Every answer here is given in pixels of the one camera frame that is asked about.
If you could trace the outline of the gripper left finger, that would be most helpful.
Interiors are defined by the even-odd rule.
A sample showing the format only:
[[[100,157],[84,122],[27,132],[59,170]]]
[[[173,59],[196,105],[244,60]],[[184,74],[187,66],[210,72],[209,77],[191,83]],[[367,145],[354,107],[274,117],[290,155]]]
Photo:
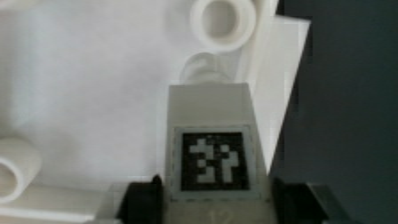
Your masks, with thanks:
[[[150,182],[130,183],[116,218],[123,224],[164,224],[164,184],[159,175]]]

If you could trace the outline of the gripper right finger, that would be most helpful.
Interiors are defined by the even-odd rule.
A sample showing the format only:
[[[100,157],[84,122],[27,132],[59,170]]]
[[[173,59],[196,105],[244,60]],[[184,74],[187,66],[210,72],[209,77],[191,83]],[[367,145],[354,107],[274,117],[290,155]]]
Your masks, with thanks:
[[[305,183],[273,180],[273,196],[280,224],[322,224],[328,214]]]

